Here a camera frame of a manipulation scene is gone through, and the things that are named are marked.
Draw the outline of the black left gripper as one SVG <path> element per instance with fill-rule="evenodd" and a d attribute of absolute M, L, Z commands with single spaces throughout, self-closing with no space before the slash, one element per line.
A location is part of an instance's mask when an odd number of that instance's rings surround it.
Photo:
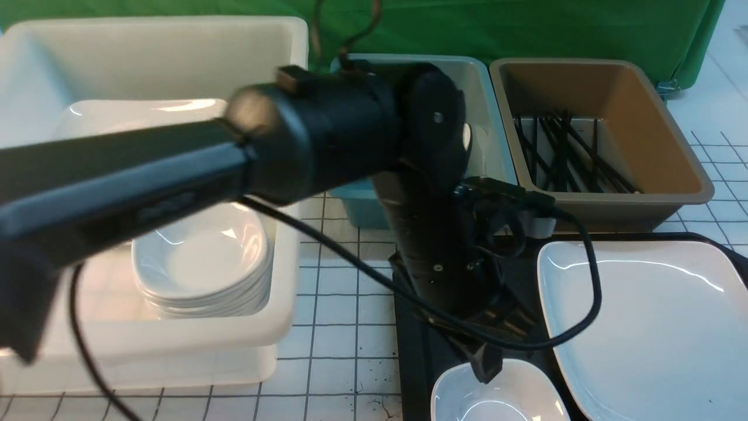
<path fill-rule="evenodd" d="M 536 320 L 503 282 L 495 234 L 480 234 L 456 196 L 461 181 L 435 188 L 416 171 L 397 170 L 372 184 L 395 234 L 406 287 L 420 300 L 416 309 L 488 384 L 503 369 L 504 349 L 538 348 L 527 341 Z"/>

